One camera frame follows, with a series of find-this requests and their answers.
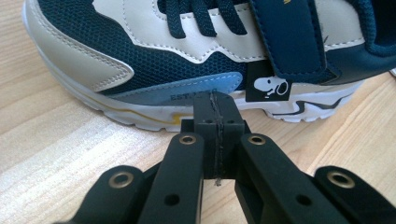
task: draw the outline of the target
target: navy shoelace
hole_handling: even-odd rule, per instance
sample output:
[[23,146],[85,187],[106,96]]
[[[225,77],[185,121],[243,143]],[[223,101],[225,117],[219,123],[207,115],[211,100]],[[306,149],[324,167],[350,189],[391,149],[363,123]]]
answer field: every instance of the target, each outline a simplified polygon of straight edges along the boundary
[[[231,32],[236,35],[246,35],[248,33],[233,6],[233,0],[213,1],[216,1],[219,13]],[[165,0],[165,2],[165,14],[172,37],[177,39],[186,37],[181,25],[180,14],[190,10],[194,14],[202,35],[210,37],[217,35],[204,0]]]

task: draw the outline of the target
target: wood grain surface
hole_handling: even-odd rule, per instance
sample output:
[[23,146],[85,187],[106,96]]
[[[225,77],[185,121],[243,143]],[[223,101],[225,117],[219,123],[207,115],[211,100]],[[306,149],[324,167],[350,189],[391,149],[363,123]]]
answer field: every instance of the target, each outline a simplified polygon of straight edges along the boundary
[[[71,218],[99,175],[118,165],[142,170],[163,158],[174,133],[106,118],[50,75],[21,22],[22,0],[0,2],[0,223]],[[243,111],[254,133],[274,139],[308,174],[351,170],[396,204],[396,80],[368,79],[334,116],[286,123]],[[205,182],[202,223],[246,223],[233,181]]]

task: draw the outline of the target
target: velcro strap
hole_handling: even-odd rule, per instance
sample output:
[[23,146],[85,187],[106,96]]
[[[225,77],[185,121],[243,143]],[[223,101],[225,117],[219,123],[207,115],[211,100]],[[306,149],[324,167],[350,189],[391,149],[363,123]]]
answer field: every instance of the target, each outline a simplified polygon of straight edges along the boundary
[[277,76],[298,80],[325,71],[326,58],[314,0],[251,1]]

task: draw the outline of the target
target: snoopy logo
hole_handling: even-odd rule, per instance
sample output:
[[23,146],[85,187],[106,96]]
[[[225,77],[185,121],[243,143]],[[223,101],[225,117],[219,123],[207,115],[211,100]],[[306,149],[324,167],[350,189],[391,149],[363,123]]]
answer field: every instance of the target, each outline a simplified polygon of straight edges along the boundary
[[254,81],[254,88],[265,92],[265,98],[269,98],[274,93],[282,96],[288,92],[289,87],[289,83],[279,77],[260,77]]

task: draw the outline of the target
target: navy blue sneaker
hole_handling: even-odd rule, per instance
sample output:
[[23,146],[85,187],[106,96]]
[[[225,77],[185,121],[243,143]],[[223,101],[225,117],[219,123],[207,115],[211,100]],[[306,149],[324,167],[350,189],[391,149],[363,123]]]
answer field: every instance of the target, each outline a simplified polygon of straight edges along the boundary
[[26,0],[23,20],[73,95],[178,129],[201,91],[274,119],[325,119],[396,67],[395,0]]

